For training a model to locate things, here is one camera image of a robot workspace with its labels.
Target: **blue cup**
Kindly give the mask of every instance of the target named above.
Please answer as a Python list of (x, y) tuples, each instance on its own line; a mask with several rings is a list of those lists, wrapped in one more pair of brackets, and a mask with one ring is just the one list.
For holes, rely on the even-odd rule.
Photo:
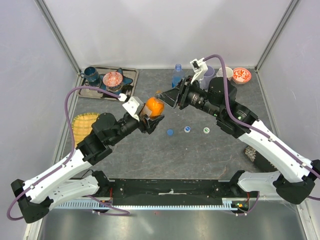
[(99, 77), (99, 73), (97, 69), (93, 66), (87, 67), (82, 73), (81, 77), (85, 78), (90, 86), (100, 87), (101, 79)]

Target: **blue bottle cap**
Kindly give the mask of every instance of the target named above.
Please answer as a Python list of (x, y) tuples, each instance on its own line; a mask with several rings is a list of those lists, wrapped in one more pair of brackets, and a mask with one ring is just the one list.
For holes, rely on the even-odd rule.
[(166, 134), (168, 134), (169, 136), (172, 136), (174, 134), (174, 131), (172, 129), (168, 129), (166, 131)]
[(190, 128), (189, 126), (186, 126), (186, 127), (184, 128), (184, 131), (185, 131), (186, 133), (189, 133), (190, 130), (191, 130), (191, 128)]

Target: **paper cup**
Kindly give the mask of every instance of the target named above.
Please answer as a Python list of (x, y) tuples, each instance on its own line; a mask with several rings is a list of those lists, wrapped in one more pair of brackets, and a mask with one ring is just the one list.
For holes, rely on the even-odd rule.
[[(226, 78), (231, 81), (233, 75), (234, 75), (234, 71), (230, 68), (230, 67), (225, 67), (225, 71), (226, 71)], [(222, 72), (222, 67), (219, 68), (218, 72), (216, 73), (216, 77), (223, 77), (223, 72)]]

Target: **wicker placemat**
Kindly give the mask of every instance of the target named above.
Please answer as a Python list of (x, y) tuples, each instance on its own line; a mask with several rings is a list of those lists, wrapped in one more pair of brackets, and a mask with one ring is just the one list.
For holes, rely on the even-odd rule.
[(80, 143), (92, 131), (91, 125), (97, 120), (99, 113), (87, 112), (76, 116), (72, 120), (72, 131), (75, 145)]

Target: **metal tray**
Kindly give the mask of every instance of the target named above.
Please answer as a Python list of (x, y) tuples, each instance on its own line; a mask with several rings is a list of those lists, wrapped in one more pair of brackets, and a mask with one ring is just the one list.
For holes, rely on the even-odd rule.
[[(115, 72), (119, 69), (119, 67), (114, 67), (114, 66), (93, 65), (93, 67), (96, 68), (99, 74)], [(127, 90), (126, 92), (124, 92), (125, 95), (129, 95), (131, 97), (134, 94), (136, 89), (139, 71), (135, 68), (126, 68), (126, 67), (121, 67), (121, 68), (123, 70), (123, 75), (125, 77), (133, 79), (133, 82), (130, 84), (131, 86), (133, 86), (133, 88), (131, 90)], [(84, 86), (87, 83), (88, 81), (84, 78), (81, 83), (81, 86)], [(90, 89), (79, 90), (78, 96), (82, 98), (91, 98), (91, 99), (117, 100), (117, 98), (109, 97), (109, 96), (105, 97), (103, 93), (99, 93), (98, 91), (90, 90)]]

